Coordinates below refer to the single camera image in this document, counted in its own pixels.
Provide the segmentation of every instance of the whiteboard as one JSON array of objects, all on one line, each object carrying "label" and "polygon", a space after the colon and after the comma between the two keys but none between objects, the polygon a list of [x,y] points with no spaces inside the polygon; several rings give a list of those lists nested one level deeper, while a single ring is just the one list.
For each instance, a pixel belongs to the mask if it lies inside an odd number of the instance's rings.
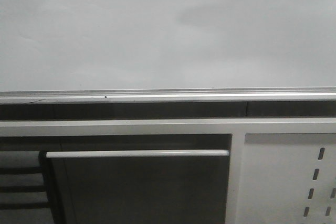
[{"label": "whiteboard", "polygon": [[0,91],[336,87],[336,0],[0,0]]}]

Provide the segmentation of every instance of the metal handle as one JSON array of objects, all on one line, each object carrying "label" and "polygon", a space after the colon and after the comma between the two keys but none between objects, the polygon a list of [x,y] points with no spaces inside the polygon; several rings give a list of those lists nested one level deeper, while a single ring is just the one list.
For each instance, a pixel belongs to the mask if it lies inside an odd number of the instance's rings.
[{"label": "metal handle", "polygon": [[145,150],[47,152],[46,158],[229,156],[228,150]]}]

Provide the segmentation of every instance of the perforated metal panel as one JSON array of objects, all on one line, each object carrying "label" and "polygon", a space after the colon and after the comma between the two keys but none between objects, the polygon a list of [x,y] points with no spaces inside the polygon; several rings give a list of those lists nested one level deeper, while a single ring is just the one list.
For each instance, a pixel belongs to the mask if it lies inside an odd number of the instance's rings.
[{"label": "perforated metal panel", "polygon": [[336,223],[336,134],[246,135],[237,223]]}]

